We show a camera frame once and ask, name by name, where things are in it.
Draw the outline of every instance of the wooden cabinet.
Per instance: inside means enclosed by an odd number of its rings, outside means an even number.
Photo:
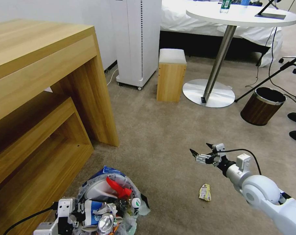
[[[0,234],[62,197],[90,138],[119,144],[94,27],[0,23]],[[47,215],[10,234],[32,234]]]

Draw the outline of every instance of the wooden trash can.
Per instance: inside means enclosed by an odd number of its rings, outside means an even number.
[[[268,88],[257,88],[243,110],[241,117],[248,123],[264,126],[286,101],[281,92]]]
[[[183,50],[160,50],[157,101],[180,101],[185,70],[186,59]]]

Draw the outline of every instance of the wooden stool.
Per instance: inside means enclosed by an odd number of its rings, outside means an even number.
[[[160,50],[157,101],[180,101],[185,70],[186,59],[183,50]]]

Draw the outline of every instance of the beige carpet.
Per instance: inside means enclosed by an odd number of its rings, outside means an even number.
[[[296,53],[296,25],[284,29],[283,55]],[[214,60],[187,58],[185,82],[207,78]],[[272,71],[277,70],[277,61]],[[268,68],[260,69],[260,79]],[[292,68],[273,81],[296,94],[296,75]],[[225,61],[218,81],[230,85],[236,96],[255,81],[256,67],[251,63]],[[246,148],[258,158],[262,173],[296,198],[296,141],[288,133],[296,123],[287,118],[296,112],[290,99],[268,125],[253,126],[239,113],[250,96],[229,107],[205,108],[183,94],[178,104],[156,101],[157,74],[142,91],[109,86],[116,126],[121,141],[118,148],[96,144],[95,152],[78,174],[66,196],[76,196],[79,186],[103,165],[115,167],[148,197],[151,213],[139,218],[137,234],[280,234],[262,212],[249,207],[221,171],[195,162],[189,148],[208,153],[209,143],[224,143],[227,149]],[[228,155],[235,160],[238,153]],[[254,163],[252,171],[257,174]],[[202,184],[211,185],[212,201],[198,199]]]

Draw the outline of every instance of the caster wheel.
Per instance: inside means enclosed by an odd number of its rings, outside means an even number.
[[[296,69],[293,69],[293,74],[296,74]]]

